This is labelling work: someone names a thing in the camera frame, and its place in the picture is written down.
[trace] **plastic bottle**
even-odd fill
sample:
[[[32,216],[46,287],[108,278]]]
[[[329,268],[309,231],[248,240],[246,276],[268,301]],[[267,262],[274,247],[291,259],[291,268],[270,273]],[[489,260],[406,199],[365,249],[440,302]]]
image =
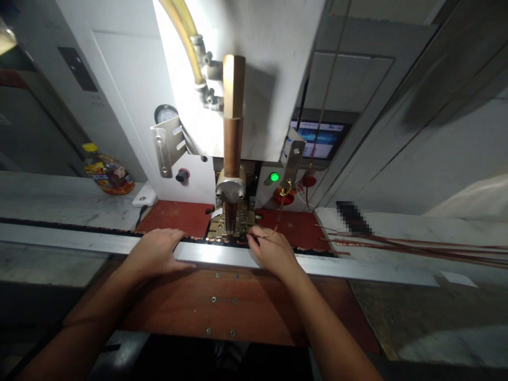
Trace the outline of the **plastic bottle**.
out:
[[[135,183],[122,164],[99,152],[93,143],[83,144],[86,151],[85,171],[104,192],[120,196],[134,189]]]

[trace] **hand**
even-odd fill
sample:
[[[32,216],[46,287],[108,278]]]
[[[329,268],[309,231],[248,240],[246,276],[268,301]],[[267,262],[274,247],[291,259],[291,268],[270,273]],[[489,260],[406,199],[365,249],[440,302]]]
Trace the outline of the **hand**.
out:
[[[123,278],[134,282],[159,275],[196,268],[196,265],[178,262],[173,256],[176,244],[187,233],[178,229],[155,229],[145,234],[131,250],[118,271]]]
[[[257,244],[252,234],[258,236],[259,244]],[[255,225],[250,228],[247,240],[250,249],[262,266],[282,282],[286,282],[298,270],[302,269],[296,260],[293,248],[283,234],[273,233],[272,229]]]

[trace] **bottle cap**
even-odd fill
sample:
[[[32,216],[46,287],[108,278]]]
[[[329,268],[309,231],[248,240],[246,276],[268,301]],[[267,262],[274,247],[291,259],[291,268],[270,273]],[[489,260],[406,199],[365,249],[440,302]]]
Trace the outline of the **bottle cap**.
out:
[[[98,151],[99,148],[97,148],[97,146],[93,143],[86,143],[86,144],[83,144],[83,148],[85,149],[85,151],[87,152],[95,152],[95,151]]]

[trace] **control screen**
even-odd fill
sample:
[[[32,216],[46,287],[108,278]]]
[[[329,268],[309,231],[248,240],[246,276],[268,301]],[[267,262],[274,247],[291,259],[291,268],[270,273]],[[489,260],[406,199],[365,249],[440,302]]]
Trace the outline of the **control screen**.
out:
[[[296,130],[297,120],[291,120],[290,127]],[[303,151],[304,158],[310,158],[312,155],[312,148],[316,140],[316,132],[318,130],[317,122],[302,121],[300,123],[299,134],[305,139],[305,150]],[[319,134],[317,136],[316,151],[314,159],[331,160],[338,147],[346,137],[350,125],[348,124],[331,124],[321,123]]]

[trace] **yellow hose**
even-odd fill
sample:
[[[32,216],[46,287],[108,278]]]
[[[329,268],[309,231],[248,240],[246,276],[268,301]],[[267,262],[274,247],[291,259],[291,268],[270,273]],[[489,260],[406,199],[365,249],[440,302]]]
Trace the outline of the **yellow hose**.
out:
[[[194,20],[190,15],[191,13],[189,12],[189,8],[187,8],[185,0],[173,0],[173,3],[175,4],[176,10],[184,22],[187,34],[189,36],[197,35],[196,25],[194,24]]]
[[[203,84],[205,81],[203,79],[203,76],[201,74],[201,67],[199,66],[199,61],[197,60],[196,52],[194,51],[194,45],[192,45],[191,39],[189,38],[189,35],[187,34],[187,31],[185,30],[184,24],[178,15],[178,12],[174,6],[174,4],[171,2],[171,0],[159,0],[160,4],[166,11],[166,13],[169,16],[169,19],[175,26],[175,29],[180,36],[180,39],[182,40],[182,44],[184,45],[185,52],[187,53],[187,56],[189,57],[189,61],[191,62],[192,66],[192,73],[194,74],[194,82],[197,85]]]

